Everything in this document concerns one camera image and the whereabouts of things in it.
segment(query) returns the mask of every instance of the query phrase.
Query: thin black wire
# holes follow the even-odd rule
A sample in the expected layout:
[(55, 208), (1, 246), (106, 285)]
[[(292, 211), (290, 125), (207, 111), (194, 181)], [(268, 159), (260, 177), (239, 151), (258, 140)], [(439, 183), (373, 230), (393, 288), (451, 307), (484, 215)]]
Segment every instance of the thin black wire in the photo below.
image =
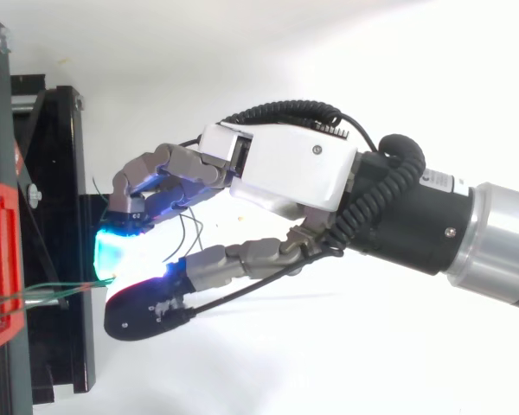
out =
[(356, 130), (362, 135), (363, 139), (365, 140), (365, 142), (367, 143), (367, 145), (369, 146), (371, 151), (373, 151), (373, 152), (377, 151), (377, 147), (376, 147), (375, 144), (373, 144), (373, 140), (371, 139), (369, 134), (365, 131), (365, 129), (362, 127), (362, 125), (360, 123), (355, 121), (350, 115), (346, 115), (346, 114), (340, 113), (340, 117), (344, 121), (346, 121), (349, 124), (353, 125), (354, 128), (356, 128)]
[(247, 287), (244, 287), (241, 290), (235, 291), (231, 294), (228, 294), (227, 296), (218, 298), (214, 301), (211, 301), (209, 303), (205, 303), (204, 305), (201, 305), (200, 307), (197, 307), (193, 309), (193, 315), (198, 315), (200, 313), (203, 313), (205, 311), (209, 311), (215, 307), (219, 307), (220, 305), (226, 304), (229, 301), (233, 301), (237, 298), (240, 298), (242, 296), (245, 296), (246, 294), (249, 294), (253, 291), (256, 291), (262, 287), (265, 287), (266, 285), (277, 281), (278, 279), (281, 279), (285, 275), (290, 274), (293, 271), (299, 270), (300, 268), (303, 268), (306, 265), (312, 264), (319, 259), (326, 258), (326, 257), (342, 257), (344, 255), (344, 252), (337, 249), (330, 249), (330, 248), (324, 248), (320, 253), (315, 253), (311, 255), (310, 257), (301, 259), (294, 264), (290, 264), (283, 268), (280, 271), (275, 272), (270, 277), (264, 278), (261, 281), (250, 284)]
[(100, 192), (100, 191), (98, 190), (98, 186), (96, 185), (96, 181), (94, 180), (94, 177), (93, 177), (93, 185), (94, 185), (94, 188), (96, 189), (96, 191), (98, 192), (98, 194), (100, 195), (100, 197), (102, 198), (102, 200), (103, 200), (105, 203), (108, 203), (107, 198), (102, 194), (102, 192)]
[(189, 140), (189, 141), (185, 141), (184, 143), (180, 143), (179, 145), (181, 147), (190, 147), (191, 145), (199, 144), (200, 143), (200, 138), (202, 138), (202, 135), (198, 136), (194, 140)]
[(184, 254), (184, 256), (186, 257), (187, 255), (189, 255), (190, 251), (192, 251), (192, 248), (194, 248), (194, 246), (196, 245), (196, 242), (200, 239), (200, 235), (202, 235), (202, 231), (204, 230), (204, 224), (201, 223), (197, 218), (191, 218), (190, 216), (187, 216), (186, 214), (181, 214), (181, 216), (184, 216), (185, 218), (193, 220), (196, 225), (196, 237), (194, 239), (194, 242), (192, 242), (192, 245), (190, 246), (188, 251), (186, 251), (186, 253)]
[(184, 241), (186, 240), (187, 238), (187, 229), (186, 227), (184, 226), (184, 220), (183, 220), (183, 216), (179, 214), (179, 219), (181, 220), (181, 226), (183, 227), (183, 237), (181, 238), (181, 242), (179, 243), (179, 246), (176, 248), (175, 251), (173, 251), (173, 253), (167, 257), (166, 259), (164, 259), (162, 262), (167, 262), (169, 261), (171, 258), (173, 258), (177, 252), (179, 252), (179, 250), (181, 249), (181, 247), (183, 246), (184, 244)]
[[(203, 230), (203, 228), (204, 228), (204, 224), (201, 223), (201, 222), (196, 218), (196, 216), (194, 215), (194, 210), (192, 210), (192, 207), (189, 207), (189, 211), (190, 211), (190, 214), (192, 215), (192, 218), (189, 218), (189, 219), (192, 219), (192, 220), (194, 221), (194, 226), (195, 226), (195, 229), (196, 229), (196, 234), (198, 235), (198, 236), (197, 236), (197, 239), (198, 239), (198, 246), (200, 247), (200, 251), (203, 251), (203, 250), (204, 250), (204, 246), (202, 245), (202, 236), (201, 236), (201, 235), (202, 235), (202, 230)], [(202, 228), (201, 228), (200, 232), (198, 232), (198, 224), (199, 224), (199, 223), (202, 225)]]

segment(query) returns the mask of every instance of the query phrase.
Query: green wire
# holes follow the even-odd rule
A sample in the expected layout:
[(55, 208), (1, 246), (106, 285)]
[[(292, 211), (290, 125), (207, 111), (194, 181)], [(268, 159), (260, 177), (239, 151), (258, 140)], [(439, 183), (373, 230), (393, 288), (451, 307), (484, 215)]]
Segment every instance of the green wire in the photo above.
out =
[(2, 299), (2, 301), (0, 301), (0, 306), (5, 304), (5, 303), (7, 303), (7, 302), (9, 302), (9, 301), (11, 301), (11, 300), (18, 299), (18, 298), (22, 297), (24, 294), (29, 294), (29, 296), (27, 296), (27, 297), (30, 297), (30, 292), (33, 291), (33, 290), (36, 290), (38, 288), (58, 287), (58, 286), (71, 286), (71, 287), (76, 287), (76, 288), (72, 288), (72, 289), (69, 289), (69, 290), (57, 291), (53, 295), (51, 295), (49, 297), (46, 297), (46, 298), (43, 298), (42, 301), (39, 302), (38, 304), (28, 305), (28, 306), (25, 306), (25, 307), (21, 307), (20, 309), (17, 309), (17, 310), (9, 311), (8, 313), (0, 314), (0, 318), (5, 317), (5, 316), (10, 316), (12, 314), (15, 314), (18, 311), (30, 310), (30, 309), (38, 306), (38, 305), (41, 305), (42, 303), (48, 303), (50, 301), (54, 301), (54, 300), (57, 300), (57, 299), (60, 299), (60, 298), (72, 296), (73, 294), (78, 294), (78, 293), (82, 292), (81, 290), (78, 290), (81, 287), (87, 287), (88, 286), (90, 289), (106, 287), (107, 285), (112, 283), (113, 279), (114, 278), (109, 278), (109, 279), (105, 279), (103, 281), (94, 281), (92, 283), (42, 283), (42, 284), (31, 285), (29, 288), (27, 288), (27, 289), (25, 289), (23, 291), (18, 291), (17, 293), (15, 293), (15, 294), (13, 294), (11, 296), (8, 296), (8, 297), (0, 296), (0, 298)]

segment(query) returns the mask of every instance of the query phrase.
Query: black metal bracket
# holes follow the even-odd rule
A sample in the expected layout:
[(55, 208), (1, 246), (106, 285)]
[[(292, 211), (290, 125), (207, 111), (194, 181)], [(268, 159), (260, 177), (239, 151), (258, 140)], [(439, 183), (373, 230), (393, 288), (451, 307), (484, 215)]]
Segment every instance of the black metal bracket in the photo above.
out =
[[(99, 216), (93, 214), (98, 205), (92, 201), (101, 208), (104, 202), (84, 194), (80, 95), (71, 86), (35, 91), (28, 75), (12, 78), (12, 84), (36, 95), (31, 112), (14, 114), (18, 156), (24, 161), (17, 180), (24, 199), (26, 286), (95, 281), (93, 238)], [(32, 205), (29, 185), (42, 194)], [(28, 327), (33, 402), (53, 402), (54, 385), (73, 384), (75, 393), (88, 392), (95, 382), (90, 292), (71, 296), (60, 307), (29, 310)]]

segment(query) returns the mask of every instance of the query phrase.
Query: silver cylinder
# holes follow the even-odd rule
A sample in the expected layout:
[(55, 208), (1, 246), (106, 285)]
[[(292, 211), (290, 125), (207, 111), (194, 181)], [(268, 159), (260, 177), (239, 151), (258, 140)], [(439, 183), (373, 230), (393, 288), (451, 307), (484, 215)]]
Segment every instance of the silver cylinder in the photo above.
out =
[(58, 305), (58, 300), (50, 299), (54, 295), (54, 290), (33, 290), (27, 291), (23, 296), (26, 306), (43, 306), (43, 305)]
[(485, 183), (445, 272), (454, 286), (519, 306), (519, 192)]

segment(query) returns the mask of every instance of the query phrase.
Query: wire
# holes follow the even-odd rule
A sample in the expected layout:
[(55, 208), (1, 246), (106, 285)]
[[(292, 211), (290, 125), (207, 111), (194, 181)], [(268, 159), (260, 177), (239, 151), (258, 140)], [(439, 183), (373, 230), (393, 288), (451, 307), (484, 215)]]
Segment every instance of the wire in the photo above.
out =
[[(192, 219), (194, 221), (194, 226), (195, 226), (195, 229), (196, 229), (196, 234), (198, 235), (197, 236), (197, 239), (198, 239), (198, 245), (200, 246), (200, 251), (203, 251), (204, 250), (204, 246), (202, 245), (202, 230), (204, 228), (204, 224), (201, 223), (197, 218), (196, 216), (194, 215), (194, 210), (192, 210), (192, 207), (189, 207), (189, 211), (190, 211), (190, 214), (192, 215), (192, 218), (189, 218), (189, 219)], [(201, 224), (202, 225), (202, 228), (200, 230), (200, 232), (198, 232), (198, 224)]]
[(181, 220), (181, 226), (183, 227), (183, 237), (181, 238), (181, 243), (179, 244), (179, 246), (176, 248), (175, 251), (173, 251), (173, 253), (167, 257), (166, 259), (164, 259), (162, 262), (163, 263), (166, 263), (167, 261), (169, 261), (171, 258), (173, 258), (177, 252), (179, 252), (179, 250), (181, 249), (181, 247), (183, 246), (184, 244), (184, 241), (186, 240), (186, 237), (187, 237), (187, 229), (186, 227), (184, 226), (184, 220), (183, 220), (183, 216), (181, 214), (179, 214), (179, 219)]
[(277, 281), (278, 279), (281, 279), (282, 277), (290, 274), (293, 271), (299, 270), (300, 268), (303, 268), (306, 265), (312, 264), (312, 263), (318, 261), (319, 259), (323, 259), (323, 258), (327, 258), (327, 257), (340, 258), (343, 255), (344, 255), (344, 251), (341, 251), (339, 249), (331, 249), (329, 247), (324, 246), (320, 253), (315, 253), (307, 258), (301, 259), (301, 260), (295, 262), (294, 264), (290, 264), (290, 265), (286, 266), (285, 268), (283, 268), (282, 270), (275, 272), (270, 277), (264, 278), (261, 281), (254, 283), (254, 284), (250, 284), (241, 290), (235, 291), (227, 296), (218, 298), (210, 303), (205, 303), (204, 305), (201, 305), (200, 307), (195, 308), (193, 314), (198, 315), (205, 311), (209, 311), (215, 307), (219, 307), (220, 305), (226, 304), (229, 301), (233, 301), (237, 298), (245, 296), (246, 294), (249, 294), (262, 287), (265, 287), (266, 285), (268, 285), (272, 282)]
[(198, 136), (197, 138), (195, 138), (194, 140), (185, 141), (184, 143), (180, 143), (179, 145), (180, 145), (181, 147), (190, 147), (191, 145), (199, 144), (201, 138), (202, 138), (202, 134), (199, 135), (199, 136)]
[(87, 291), (87, 290), (90, 290), (92, 288), (106, 287), (112, 281), (113, 281), (113, 278), (105, 279), (103, 281), (93, 281), (91, 283), (83, 283), (83, 282), (73, 282), (73, 283), (41, 283), (41, 284), (31, 285), (30, 287), (26, 288), (25, 290), (18, 291), (18, 292), (16, 292), (15, 294), (13, 294), (11, 296), (7, 296), (7, 297), (0, 296), (0, 298), (1, 298), (0, 306), (3, 305), (3, 304), (8, 303), (10, 301), (13, 301), (13, 300), (17, 300), (17, 299), (21, 299), (22, 300), (23, 297), (30, 297), (31, 291), (34, 291), (34, 290), (39, 289), (39, 288), (57, 287), (57, 286), (66, 286), (66, 287), (75, 287), (75, 288), (72, 288), (70, 290), (57, 291), (54, 294), (52, 294), (51, 296), (43, 298), (42, 301), (40, 301), (37, 304), (25, 305), (24, 307), (21, 307), (19, 309), (12, 310), (12, 311), (9, 311), (7, 313), (1, 313), (0, 314), (0, 318), (5, 317), (5, 316), (9, 316), (11, 314), (15, 314), (16, 312), (19, 312), (19, 311), (30, 310), (30, 309), (32, 309), (32, 308), (34, 308), (36, 306), (41, 305), (42, 303), (49, 303), (50, 301), (54, 301), (54, 300), (57, 300), (57, 299), (60, 299), (60, 298), (64, 298), (64, 297), (69, 297), (69, 296), (72, 296), (73, 294), (77, 294), (77, 293), (80, 293), (80, 292), (83, 292), (83, 291)]
[(192, 243), (192, 245), (190, 246), (188, 251), (186, 251), (186, 253), (184, 254), (184, 256), (186, 257), (187, 255), (189, 255), (190, 251), (192, 251), (192, 248), (194, 248), (194, 245), (196, 245), (196, 242), (201, 240), (200, 235), (202, 235), (202, 231), (204, 230), (204, 224), (201, 223), (197, 218), (191, 218), (190, 216), (187, 216), (186, 214), (182, 214), (181, 216), (184, 216), (185, 218), (193, 220), (196, 225), (196, 238), (194, 239), (194, 242)]
[(98, 186), (96, 185), (96, 181), (94, 180), (94, 177), (93, 177), (93, 185), (94, 185), (94, 188), (96, 189), (96, 191), (98, 192), (98, 194), (100, 195), (100, 197), (102, 198), (102, 200), (103, 200), (105, 203), (108, 203), (107, 198), (102, 194), (102, 192), (100, 192), (100, 191), (98, 190)]
[(362, 125), (360, 123), (355, 121), (350, 115), (346, 115), (346, 114), (340, 113), (340, 117), (344, 121), (346, 121), (349, 124), (351, 124), (362, 135), (363, 139), (365, 140), (365, 142), (367, 143), (367, 145), (369, 146), (371, 151), (373, 151), (374, 153), (377, 152), (376, 145), (373, 143), (373, 140), (371, 139), (369, 134), (365, 131), (365, 129), (362, 127)]

